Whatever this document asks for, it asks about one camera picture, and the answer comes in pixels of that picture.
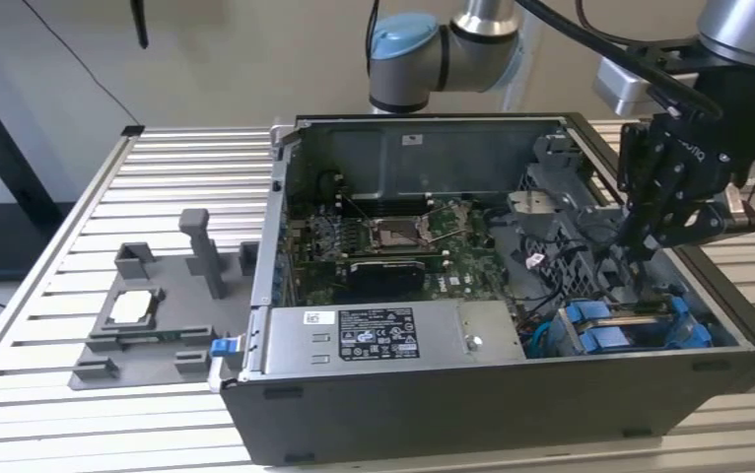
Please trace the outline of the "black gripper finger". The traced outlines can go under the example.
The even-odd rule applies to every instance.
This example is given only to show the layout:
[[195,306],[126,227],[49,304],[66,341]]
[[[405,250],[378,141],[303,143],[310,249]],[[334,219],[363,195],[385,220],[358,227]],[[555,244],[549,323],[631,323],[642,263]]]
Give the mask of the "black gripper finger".
[[649,181],[639,203],[639,260],[649,261],[661,247],[704,241],[722,228],[720,212],[709,204],[720,190],[689,165],[663,167]]
[[649,232],[639,219],[643,179],[651,166],[650,128],[650,122],[627,123],[619,133],[617,189],[626,195],[626,204],[617,243],[629,259],[650,259],[654,254],[645,243]]

